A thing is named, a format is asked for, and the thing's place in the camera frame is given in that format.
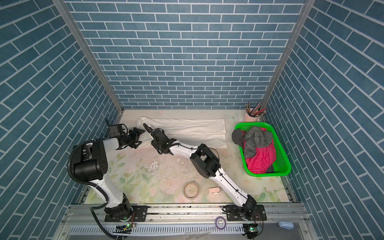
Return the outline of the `white t shirt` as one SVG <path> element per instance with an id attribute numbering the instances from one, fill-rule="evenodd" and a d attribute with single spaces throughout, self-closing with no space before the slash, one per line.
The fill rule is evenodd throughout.
<path id="1" fill-rule="evenodd" d="M 138 128 L 147 124 L 152 129 L 162 129 L 168 138 L 181 143 L 199 146 L 205 144 L 215 149 L 226 149 L 226 125 L 223 119 L 151 119 L 140 117 L 136 121 Z"/>

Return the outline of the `green plastic basket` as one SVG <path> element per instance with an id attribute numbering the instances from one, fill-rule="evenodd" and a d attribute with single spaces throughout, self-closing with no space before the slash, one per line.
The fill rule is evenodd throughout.
<path id="1" fill-rule="evenodd" d="M 253 176 L 253 177 L 275 177 L 275 176 L 279 176 L 280 177 L 280 176 L 288 175 L 291 172 L 291 169 L 292 169 L 291 163 L 290 163 L 290 161 L 289 161 L 289 159 L 287 157 L 287 154 L 286 154 L 284 148 L 281 145 L 281 142 L 280 142 L 280 140 L 279 140 L 279 138 L 278 138 L 274 128 L 270 124 L 262 123 L 262 122 L 239 123 L 239 124 L 237 124 L 235 126 L 235 129 L 241 129 L 242 131 L 247 131 L 247 130 L 249 130 L 253 126 L 256 126 L 256 127 L 259 127 L 259 128 L 264 128 L 268 132 L 271 132 L 273 134 L 274 145 L 275 145 L 277 159 L 273 163 L 273 165 L 268 169 L 267 173 L 265 173 L 265 174 L 253 174 L 253 173 L 251 173 L 248 170 L 243 150 L 239 146 L 241 157 L 242 157 L 242 160 L 243 160 L 243 165 L 244 165 L 244 168 L 245 168 L 246 172 L 250 176 Z"/>

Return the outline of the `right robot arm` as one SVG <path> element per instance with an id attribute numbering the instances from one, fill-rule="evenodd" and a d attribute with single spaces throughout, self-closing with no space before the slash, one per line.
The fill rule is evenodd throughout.
<path id="1" fill-rule="evenodd" d="M 204 178 L 214 181 L 233 200 L 233 205 L 223 207 L 223 212 L 231 217 L 248 221 L 262 221 L 263 214 L 259 213 L 257 201 L 251 195 L 243 191 L 226 174 L 220 164 L 219 154 L 205 144 L 190 146 L 180 141 L 168 138 L 165 131 L 160 128 L 151 128 L 143 124 L 150 134 L 151 145 L 160 155 L 175 155 L 190 159 L 197 172 Z"/>

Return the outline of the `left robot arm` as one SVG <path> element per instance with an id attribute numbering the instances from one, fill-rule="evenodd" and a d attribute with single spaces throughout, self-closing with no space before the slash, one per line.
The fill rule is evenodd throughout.
<path id="1" fill-rule="evenodd" d="M 118 190 L 108 171 L 107 153 L 127 147 L 137 149 L 145 131 L 128 129 L 124 124 L 108 126 L 109 136 L 90 140 L 73 148 L 68 160 L 68 173 L 75 182 L 92 187 L 104 199 L 99 209 L 106 213 L 106 222 L 144 222 L 147 206 L 131 206 L 126 195 Z"/>

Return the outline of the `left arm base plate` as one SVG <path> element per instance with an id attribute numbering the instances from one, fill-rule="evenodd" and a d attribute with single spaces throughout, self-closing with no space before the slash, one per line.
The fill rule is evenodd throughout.
<path id="1" fill-rule="evenodd" d="M 116 223 L 128 223 L 128 222 L 139 222 L 143 223 L 146 221 L 148 206 L 132 206 L 133 210 L 131 211 L 130 217 L 125 220 L 120 217 L 113 217 L 112 214 L 105 216 L 105 222 L 116 222 Z"/>

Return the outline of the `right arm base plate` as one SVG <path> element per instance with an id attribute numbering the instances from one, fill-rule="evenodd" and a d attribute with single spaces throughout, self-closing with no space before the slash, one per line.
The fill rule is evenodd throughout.
<path id="1" fill-rule="evenodd" d="M 228 221 L 266 221 L 267 215 L 263 205 L 256 205 L 250 208 L 226 205 L 222 207 Z"/>

